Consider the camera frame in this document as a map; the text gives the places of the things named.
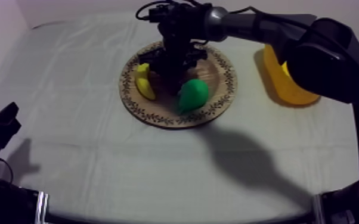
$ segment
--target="white tablecloth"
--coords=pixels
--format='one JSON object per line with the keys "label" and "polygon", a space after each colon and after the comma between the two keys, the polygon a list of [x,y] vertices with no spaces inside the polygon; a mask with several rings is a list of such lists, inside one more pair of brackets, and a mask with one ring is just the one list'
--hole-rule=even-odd
{"label": "white tablecloth", "polygon": [[170,131],[133,118],[120,72],[158,40],[156,25],[133,13],[29,31],[0,71],[0,109],[15,101],[23,125],[1,152],[14,183],[49,193],[53,212],[92,220],[229,223],[301,214],[310,196],[359,178],[351,106],[278,105],[256,66],[258,43],[212,43],[239,87],[211,124]]}

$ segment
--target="cable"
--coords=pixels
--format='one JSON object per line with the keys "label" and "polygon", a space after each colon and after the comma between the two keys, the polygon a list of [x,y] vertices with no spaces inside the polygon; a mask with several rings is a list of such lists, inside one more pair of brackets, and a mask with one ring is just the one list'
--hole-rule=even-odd
{"label": "cable", "polygon": [[184,0],[185,2],[189,2],[194,6],[199,6],[201,5],[201,3],[197,2],[196,0]]}
{"label": "cable", "polygon": [[246,8],[241,9],[241,10],[232,11],[232,12],[230,12],[230,14],[239,14],[239,13],[244,13],[244,12],[246,12],[246,11],[251,10],[252,8],[253,8],[253,7],[248,6],[248,7],[246,7]]}
{"label": "cable", "polygon": [[145,15],[144,17],[139,17],[139,13],[141,13],[145,8],[150,7],[152,5],[157,5],[157,4],[172,4],[173,1],[172,0],[161,0],[161,1],[154,1],[151,3],[148,3],[144,6],[142,6],[137,13],[135,14],[135,17],[139,20],[149,20],[149,16]]}
{"label": "cable", "polygon": [[8,170],[10,171],[10,184],[12,184],[12,183],[13,183],[13,180],[14,180],[14,172],[13,172],[13,169],[12,169],[11,166],[10,166],[5,160],[3,160],[2,158],[0,158],[0,161],[7,165]]}
{"label": "cable", "polygon": [[209,41],[208,41],[208,40],[203,41],[203,42],[198,42],[198,41],[194,41],[194,42],[192,42],[192,44],[198,44],[198,45],[206,45],[206,44],[208,44],[208,43],[209,43]]}

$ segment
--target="toy fruit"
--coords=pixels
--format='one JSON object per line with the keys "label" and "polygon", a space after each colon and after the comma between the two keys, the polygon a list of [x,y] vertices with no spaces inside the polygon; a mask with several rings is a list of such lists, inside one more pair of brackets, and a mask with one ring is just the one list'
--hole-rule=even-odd
{"label": "toy fruit", "polygon": [[185,113],[202,107],[209,98],[209,88],[206,82],[199,79],[191,79],[183,84],[178,109],[179,113]]}
{"label": "toy fruit", "polygon": [[156,95],[154,94],[150,82],[148,80],[149,74],[149,64],[144,63],[138,66],[137,73],[135,75],[135,83],[137,85],[139,93],[150,100],[156,99]]}

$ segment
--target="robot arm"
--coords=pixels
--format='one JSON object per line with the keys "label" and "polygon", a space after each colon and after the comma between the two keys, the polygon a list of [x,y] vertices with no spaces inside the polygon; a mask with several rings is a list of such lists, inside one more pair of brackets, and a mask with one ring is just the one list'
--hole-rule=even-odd
{"label": "robot arm", "polygon": [[160,5],[145,17],[139,17],[143,7],[137,12],[137,18],[159,24],[168,55],[170,43],[190,39],[221,42],[232,36],[270,44],[278,62],[287,61],[290,75],[299,86],[352,103],[359,144],[359,41],[351,28],[309,14],[273,15],[253,7],[229,13],[211,4],[187,2],[156,2]]}

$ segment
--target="green fruit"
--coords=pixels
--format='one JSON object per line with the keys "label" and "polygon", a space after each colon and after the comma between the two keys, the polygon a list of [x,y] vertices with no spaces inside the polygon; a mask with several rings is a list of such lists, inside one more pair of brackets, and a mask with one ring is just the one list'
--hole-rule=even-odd
{"label": "green fruit", "polygon": [[208,84],[200,79],[191,79],[183,84],[180,93],[178,104],[180,114],[202,107],[209,98]]}

